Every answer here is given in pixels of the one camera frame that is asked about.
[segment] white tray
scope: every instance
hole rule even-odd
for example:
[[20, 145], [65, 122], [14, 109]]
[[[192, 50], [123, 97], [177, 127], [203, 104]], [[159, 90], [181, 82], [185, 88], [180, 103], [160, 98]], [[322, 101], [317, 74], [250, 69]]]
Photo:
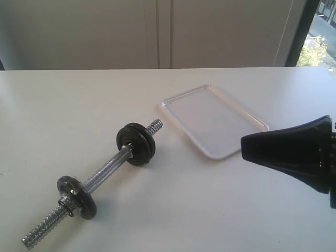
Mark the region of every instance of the white tray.
[[209, 85], [180, 93], [161, 103], [162, 109], [210, 159], [240, 150], [240, 138], [269, 131], [232, 98]]

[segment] plastic tray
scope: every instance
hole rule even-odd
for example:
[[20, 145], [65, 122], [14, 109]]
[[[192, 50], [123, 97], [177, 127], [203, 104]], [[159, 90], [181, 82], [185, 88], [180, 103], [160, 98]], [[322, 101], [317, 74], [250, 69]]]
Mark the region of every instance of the plastic tray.
[[232, 98], [209, 85], [180, 93], [161, 103], [162, 109], [210, 159], [240, 150], [240, 138], [269, 128]]

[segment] white table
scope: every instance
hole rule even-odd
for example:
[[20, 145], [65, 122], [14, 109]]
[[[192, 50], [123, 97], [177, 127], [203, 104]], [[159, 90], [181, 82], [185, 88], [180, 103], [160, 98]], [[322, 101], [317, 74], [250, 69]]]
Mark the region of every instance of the white table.
[[116, 133], [161, 118], [156, 154], [93, 193], [93, 220], [67, 217], [33, 251], [335, 251], [329, 196], [280, 172], [205, 158], [164, 116], [164, 98], [210, 84], [271, 129], [336, 118], [320, 68], [0, 72], [0, 251], [57, 205], [56, 181], [84, 181], [116, 153]]

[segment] cabinet door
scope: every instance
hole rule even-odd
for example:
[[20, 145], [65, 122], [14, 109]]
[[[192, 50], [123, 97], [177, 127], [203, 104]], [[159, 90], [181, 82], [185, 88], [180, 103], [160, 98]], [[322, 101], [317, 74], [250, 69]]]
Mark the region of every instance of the cabinet door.
[[160, 67], [284, 65], [304, 3], [158, 0]]
[[26, 69], [158, 66], [155, 0], [11, 0], [0, 9]]

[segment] dumbbell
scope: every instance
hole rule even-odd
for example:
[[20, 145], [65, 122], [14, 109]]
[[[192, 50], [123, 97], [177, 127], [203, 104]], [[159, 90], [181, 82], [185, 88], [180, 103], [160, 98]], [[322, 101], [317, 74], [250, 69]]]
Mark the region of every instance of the dumbbell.
[[30, 250], [37, 245], [58, 223], [67, 215], [80, 215], [84, 219], [92, 219], [97, 213], [93, 193], [113, 172], [125, 161], [143, 166], [155, 154], [153, 135], [163, 126], [161, 120], [156, 119], [147, 128], [138, 123], [129, 123], [117, 134], [119, 152], [101, 169], [80, 183], [75, 177], [63, 176], [57, 181], [57, 188], [61, 198], [58, 206], [31, 230], [21, 241]]

